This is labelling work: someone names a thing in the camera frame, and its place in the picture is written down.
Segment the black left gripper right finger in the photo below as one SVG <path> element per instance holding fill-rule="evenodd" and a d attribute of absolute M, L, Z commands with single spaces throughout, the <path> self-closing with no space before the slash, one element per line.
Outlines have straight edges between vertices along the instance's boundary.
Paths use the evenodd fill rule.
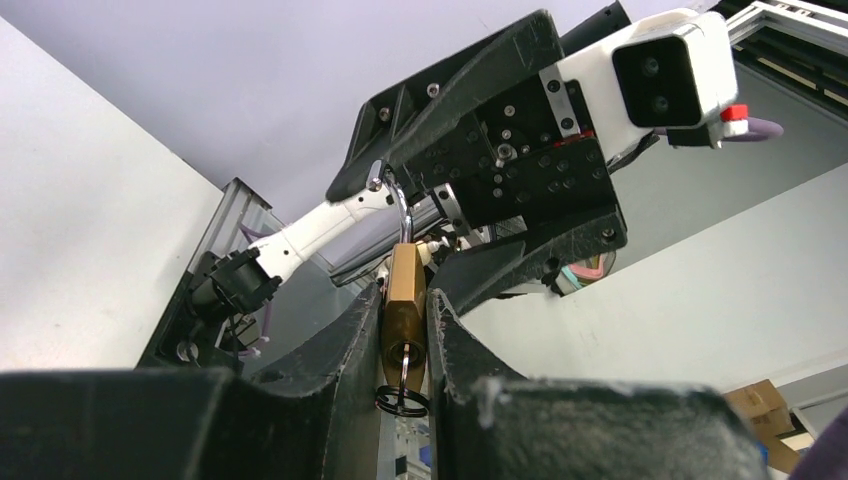
<path fill-rule="evenodd" d="M 529 379 L 427 297 L 437 479 L 765 479 L 749 427 L 691 384 Z"/>

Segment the small brass padlock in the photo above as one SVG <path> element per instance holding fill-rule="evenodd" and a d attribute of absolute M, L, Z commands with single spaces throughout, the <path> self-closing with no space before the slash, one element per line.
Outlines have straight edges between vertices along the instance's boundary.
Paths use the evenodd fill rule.
<path fill-rule="evenodd" d="M 426 350 L 426 277 L 413 241 L 411 207 L 395 174 L 382 160 L 369 171 L 367 188 L 384 187 L 399 210 L 399 241 L 392 248 L 384 282 L 380 348 L 385 384 L 376 390 L 376 406 L 397 417 L 423 418 L 429 401 L 421 393 Z"/>

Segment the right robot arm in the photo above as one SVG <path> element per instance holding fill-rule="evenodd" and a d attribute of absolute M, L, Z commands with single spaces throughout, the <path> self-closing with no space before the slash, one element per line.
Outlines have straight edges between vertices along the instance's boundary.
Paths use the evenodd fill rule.
<path fill-rule="evenodd" d="M 541 71 L 629 23 L 613 4 L 559 35 L 539 10 L 376 94 L 360 109 L 324 203 L 220 260 L 202 285 L 212 298 L 197 310 L 214 319 L 256 311 L 325 244 L 389 208 L 387 183 L 368 186 L 368 176 L 392 174 L 410 202 L 445 191 L 468 228 L 562 214 L 576 191 L 558 185 L 553 168 L 594 137 L 595 124 L 580 110 L 576 131 L 566 132 L 548 95 L 577 100 L 578 87 Z"/>

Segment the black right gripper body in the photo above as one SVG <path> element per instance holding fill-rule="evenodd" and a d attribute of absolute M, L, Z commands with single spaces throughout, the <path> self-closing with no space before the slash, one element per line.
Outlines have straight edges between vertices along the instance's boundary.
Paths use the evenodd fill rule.
<path fill-rule="evenodd" d="M 409 199 L 454 199 L 464 225 L 534 228 L 618 206 L 582 82 L 535 75 L 459 116 L 400 171 Z"/>

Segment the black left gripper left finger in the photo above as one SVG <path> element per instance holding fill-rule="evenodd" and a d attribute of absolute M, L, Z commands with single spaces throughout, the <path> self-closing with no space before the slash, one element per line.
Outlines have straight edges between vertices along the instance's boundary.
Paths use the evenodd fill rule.
<path fill-rule="evenodd" d="M 373 479 L 382 295 L 252 377 L 224 368 L 1 378 L 5 479 Z"/>

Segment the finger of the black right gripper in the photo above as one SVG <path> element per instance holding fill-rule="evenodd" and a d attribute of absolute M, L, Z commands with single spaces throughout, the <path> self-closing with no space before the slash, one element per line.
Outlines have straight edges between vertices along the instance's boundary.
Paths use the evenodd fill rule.
<path fill-rule="evenodd" d="M 506 290 L 626 244 L 623 214 L 610 205 L 453 254 L 429 285 L 428 315 L 441 307 L 464 315 Z"/>
<path fill-rule="evenodd" d="M 539 9 L 376 94 L 360 107 L 326 200 L 364 189 L 375 160 L 404 169 L 463 117 L 563 58 L 554 18 Z"/>

